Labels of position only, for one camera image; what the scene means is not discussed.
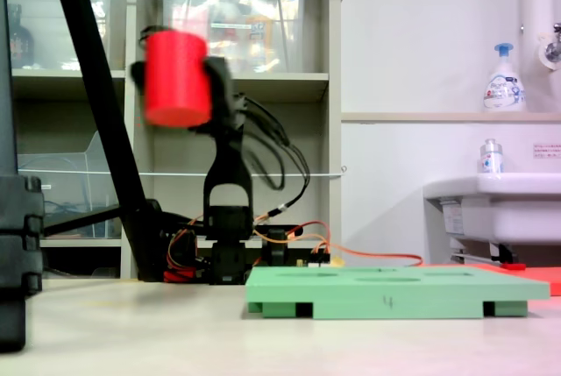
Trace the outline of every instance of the faucet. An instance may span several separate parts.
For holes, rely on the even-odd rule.
[[[549,62],[558,63],[561,61],[561,23],[553,25],[553,31],[557,37],[555,43],[549,43],[545,48],[545,57]]]

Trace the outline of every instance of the blue pump head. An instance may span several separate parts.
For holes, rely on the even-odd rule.
[[[500,43],[499,45],[494,47],[494,50],[499,52],[499,56],[502,58],[503,56],[508,57],[508,52],[510,52],[514,48],[515,47],[510,43]]]

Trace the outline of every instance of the circular hole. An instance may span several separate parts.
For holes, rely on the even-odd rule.
[[[427,277],[472,277],[470,273],[426,273]]]
[[[393,273],[396,268],[341,268],[339,271],[347,273]]]
[[[364,282],[417,282],[420,281],[418,278],[356,278],[356,281]]]
[[[336,273],[280,273],[278,277],[337,277]]]

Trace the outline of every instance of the small bottle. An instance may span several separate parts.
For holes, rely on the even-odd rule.
[[[481,147],[481,171],[483,173],[504,173],[502,146],[494,139],[486,139]]]
[[[33,65],[33,37],[21,26],[21,5],[8,4],[8,27],[10,30],[11,67]]]
[[[271,40],[271,19],[264,15],[266,0],[251,0],[252,13],[246,23],[249,31],[249,66],[253,72],[267,72],[268,55]]]

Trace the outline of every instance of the pump dispenser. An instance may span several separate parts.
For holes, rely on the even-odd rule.
[[[494,47],[500,60],[487,85],[484,111],[526,111],[526,92],[508,56],[513,48],[510,43]]]

